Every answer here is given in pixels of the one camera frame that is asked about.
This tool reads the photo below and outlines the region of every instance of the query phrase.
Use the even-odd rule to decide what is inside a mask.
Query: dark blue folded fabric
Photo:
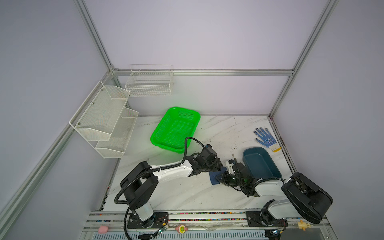
[[[209,179],[211,180],[212,185],[219,184],[220,182],[216,180],[217,175],[223,174],[227,170],[226,167],[221,167],[221,170],[218,172],[209,172]]]

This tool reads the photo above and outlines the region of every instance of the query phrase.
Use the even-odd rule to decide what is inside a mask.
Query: pink plush toy
[[[108,232],[108,227],[107,226],[99,227],[99,233],[100,234],[107,233],[107,232]]]
[[[180,224],[179,226],[175,227],[175,230],[178,232],[178,233],[185,233],[188,228],[182,224]]]

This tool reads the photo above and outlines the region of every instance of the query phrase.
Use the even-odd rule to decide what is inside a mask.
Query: white metal mesh rack
[[[103,158],[121,158],[128,146],[137,111],[126,108],[129,91],[116,87],[104,86],[93,98],[84,113],[76,119],[79,111],[70,120],[70,125]]]
[[[125,85],[130,96],[170,96],[173,89],[172,65],[131,65]]]

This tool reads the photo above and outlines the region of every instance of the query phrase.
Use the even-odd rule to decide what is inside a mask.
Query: marble tabletop
[[[121,158],[115,177],[109,189],[104,211],[125,211],[125,204],[113,202],[120,191],[120,182],[142,161],[160,165],[180,161],[183,154],[167,151],[152,145],[151,134],[162,117],[138,117],[125,155]],[[201,116],[194,138],[203,144],[211,144],[223,163],[234,157],[242,161],[243,151],[261,146],[255,141],[253,131],[257,127],[272,127],[266,116]],[[200,152],[201,146],[191,141],[188,154]],[[282,151],[267,151],[283,178],[288,179],[291,171]],[[247,198],[223,184],[212,185],[209,173],[160,183],[149,202],[154,210],[221,210],[262,208],[269,200],[284,197],[262,196]]]

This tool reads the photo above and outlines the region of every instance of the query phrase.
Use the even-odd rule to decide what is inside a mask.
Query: blue cloth
[[[263,129],[262,127],[256,128],[256,131],[253,131],[253,133],[260,138],[260,139],[256,138],[256,141],[261,145],[263,145],[264,147],[270,147],[276,143],[275,138],[268,131],[268,128],[266,129]]]
[[[211,180],[212,185],[219,184],[220,182],[216,180],[216,176],[223,174],[227,170],[226,167],[221,167],[221,170],[218,172],[209,172],[209,179]]]

